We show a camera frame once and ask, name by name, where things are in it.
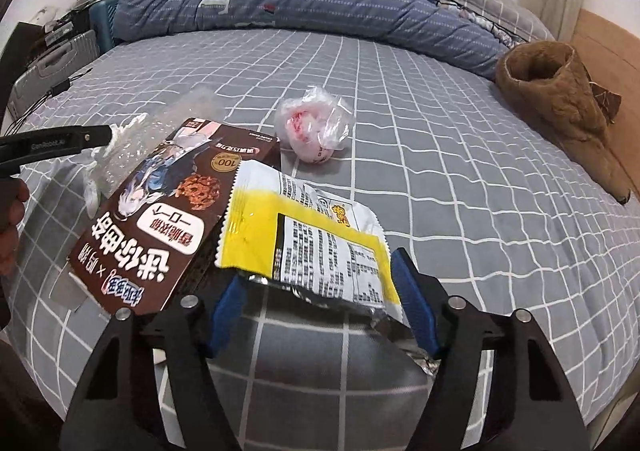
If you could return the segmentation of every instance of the white-haired anime character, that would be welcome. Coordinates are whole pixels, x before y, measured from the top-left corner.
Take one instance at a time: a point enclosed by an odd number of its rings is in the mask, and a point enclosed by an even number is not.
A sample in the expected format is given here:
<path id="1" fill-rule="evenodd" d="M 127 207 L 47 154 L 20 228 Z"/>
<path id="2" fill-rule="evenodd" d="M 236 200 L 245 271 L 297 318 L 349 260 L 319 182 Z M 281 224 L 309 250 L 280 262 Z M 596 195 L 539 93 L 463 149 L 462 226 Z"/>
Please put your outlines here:
<path id="1" fill-rule="evenodd" d="M 204 120 L 193 122 L 204 123 Z M 185 178 L 197 171 L 195 158 L 204 152 L 218 123 L 181 127 L 147 157 L 118 198 L 118 215 L 126 220 L 145 204 L 172 196 Z"/>

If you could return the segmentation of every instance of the gold round badge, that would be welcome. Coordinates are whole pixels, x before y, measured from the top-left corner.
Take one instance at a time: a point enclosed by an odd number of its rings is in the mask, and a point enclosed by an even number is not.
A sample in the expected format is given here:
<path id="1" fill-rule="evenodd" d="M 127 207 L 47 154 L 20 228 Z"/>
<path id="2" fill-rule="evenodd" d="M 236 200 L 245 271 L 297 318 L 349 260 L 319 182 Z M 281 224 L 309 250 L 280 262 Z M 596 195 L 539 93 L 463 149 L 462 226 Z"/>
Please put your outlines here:
<path id="1" fill-rule="evenodd" d="M 235 171 L 240 162 L 242 162 L 242 157 L 238 154 L 217 154 L 211 160 L 211 167 L 216 171 L 226 173 L 227 171 Z"/>

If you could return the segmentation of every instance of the metal screw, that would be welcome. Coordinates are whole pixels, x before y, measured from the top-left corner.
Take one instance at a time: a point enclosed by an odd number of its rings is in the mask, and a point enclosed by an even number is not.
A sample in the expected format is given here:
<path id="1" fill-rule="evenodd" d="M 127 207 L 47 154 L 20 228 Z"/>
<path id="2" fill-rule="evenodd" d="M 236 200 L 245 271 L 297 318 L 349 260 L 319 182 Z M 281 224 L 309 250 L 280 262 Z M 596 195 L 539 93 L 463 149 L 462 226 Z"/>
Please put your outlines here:
<path id="1" fill-rule="evenodd" d="M 460 296 L 451 296 L 447 303 L 454 310 L 462 310 L 466 306 L 465 299 Z"/>
<path id="2" fill-rule="evenodd" d="M 533 319 L 531 313 L 523 308 L 516 310 L 516 318 L 518 321 L 522 321 L 523 323 L 528 323 Z"/>
<path id="3" fill-rule="evenodd" d="M 131 315 L 131 311 L 130 311 L 128 308 L 126 308 L 126 307 L 119 308 L 119 309 L 116 311 L 116 319 L 117 319 L 118 321 L 124 321 L 124 320 L 127 320 L 127 319 L 129 319 L 129 316 L 130 316 L 130 315 Z"/>
<path id="4" fill-rule="evenodd" d="M 182 308 L 193 308 L 198 304 L 198 297 L 190 294 L 180 300 L 180 306 Z"/>

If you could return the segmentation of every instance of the finger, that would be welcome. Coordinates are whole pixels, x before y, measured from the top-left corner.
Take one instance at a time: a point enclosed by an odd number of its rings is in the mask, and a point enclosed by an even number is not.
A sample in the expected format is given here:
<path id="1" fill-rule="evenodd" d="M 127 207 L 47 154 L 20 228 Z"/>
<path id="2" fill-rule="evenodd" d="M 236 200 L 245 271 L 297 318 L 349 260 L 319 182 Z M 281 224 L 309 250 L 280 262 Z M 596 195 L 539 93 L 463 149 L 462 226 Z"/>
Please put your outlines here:
<path id="1" fill-rule="evenodd" d="M 24 180 L 20 179 L 20 184 L 18 184 L 18 200 L 20 202 L 27 202 L 29 196 L 29 187 Z"/>
<path id="2" fill-rule="evenodd" d="M 3 261 L 0 261 L 0 275 L 9 277 L 15 271 L 15 256 L 12 255 Z"/>
<path id="3" fill-rule="evenodd" d="M 9 209 L 9 225 L 16 226 L 23 218 L 24 204 L 22 202 L 14 200 L 14 203 L 11 204 L 11 209 Z"/>
<path id="4" fill-rule="evenodd" d="M 18 229 L 7 227 L 0 233 L 0 261 L 7 259 L 18 248 Z"/>

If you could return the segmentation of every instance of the gray checkered bed sheet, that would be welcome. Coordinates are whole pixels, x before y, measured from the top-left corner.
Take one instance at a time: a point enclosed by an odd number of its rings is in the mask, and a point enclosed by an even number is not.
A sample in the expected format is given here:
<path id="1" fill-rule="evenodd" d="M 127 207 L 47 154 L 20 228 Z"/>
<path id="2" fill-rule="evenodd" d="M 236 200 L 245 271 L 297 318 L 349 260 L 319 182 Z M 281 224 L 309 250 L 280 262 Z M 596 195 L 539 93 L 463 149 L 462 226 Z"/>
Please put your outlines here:
<path id="1" fill-rule="evenodd" d="M 125 44 L 47 101 L 29 127 L 125 123 L 213 85 L 228 122 L 273 133 L 280 99 L 325 86 L 354 103 L 350 147 L 322 166 L 283 154 L 283 170 L 375 211 L 392 249 L 477 307 L 532 311 L 586 421 L 639 357 L 640 205 L 620 206 L 513 116 L 486 79 L 371 41 L 286 30 L 194 32 Z M 33 197 L 10 285 L 8 334 L 64 415 L 108 318 L 49 300 L 87 227 L 87 154 L 25 168 Z M 428 394 L 422 370 L 366 321 L 252 287 L 232 344 L 210 363 L 247 450 L 402 449 Z M 482 361 L 467 442 L 478 439 L 491 356 Z M 180 433 L 167 374 L 162 413 Z"/>

